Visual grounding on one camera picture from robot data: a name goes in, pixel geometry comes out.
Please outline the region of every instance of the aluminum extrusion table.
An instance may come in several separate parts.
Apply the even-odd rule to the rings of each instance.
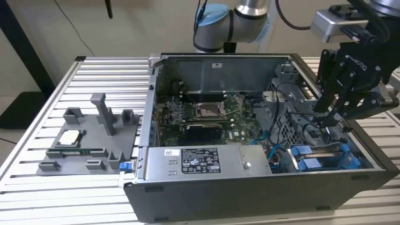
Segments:
[[[318,58],[303,58],[317,72]],[[400,69],[393,77],[400,77]],[[86,58],[74,62],[37,118],[0,168],[0,224],[141,224],[118,175],[35,176],[62,126],[67,107],[83,114],[97,111],[89,98],[106,93],[114,113],[133,109],[142,114],[147,89],[146,58]],[[367,135],[400,167],[400,121],[385,112],[358,121]],[[135,135],[138,143],[139,129]],[[357,194],[337,210],[261,217],[190,221],[185,224],[359,225],[400,224],[400,176],[378,190]]]

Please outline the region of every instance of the white wall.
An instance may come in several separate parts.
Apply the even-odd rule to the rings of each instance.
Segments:
[[[282,14],[295,26],[309,26],[315,11],[335,4],[347,4],[347,2],[345,0],[279,0]],[[338,44],[322,43],[309,30],[293,30],[277,18],[269,45],[261,50],[270,53],[298,53],[299,56],[319,56],[319,52],[325,48],[337,49]]]
[[[95,56],[149,56],[193,52],[191,26],[195,0],[111,0],[113,19],[103,0],[57,0]],[[231,7],[235,0],[209,0]],[[7,0],[45,68],[55,82],[77,55],[90,53],[53,0]],[[238,45],[257,52],[257,45]]]
[[[17,96],[23,91],[37,91],[33,78],[0,30],[0,97]]]

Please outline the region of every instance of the floor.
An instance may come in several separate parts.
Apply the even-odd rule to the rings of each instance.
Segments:
[[[11,103],[15,97],[0,97],[0,114],[3,112],[9,104]],[[18,142],[19,138],[23,135],[25,130],[7,130],[0,129],[0,138],[6,139],[11,142]],[[5,161],[14,144],[0,140],[0,166]]]

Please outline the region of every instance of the power supply label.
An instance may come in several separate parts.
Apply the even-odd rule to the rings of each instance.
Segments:
[[[219,157],[217,148],[181,149],[181,172],[219,173]]]

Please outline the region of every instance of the open computer tower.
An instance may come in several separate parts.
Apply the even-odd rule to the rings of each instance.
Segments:
[[[318,128],[295,54],[162,54],[149,76],[134,179],[138,221],[338,208],[398,170],[355,121]]]

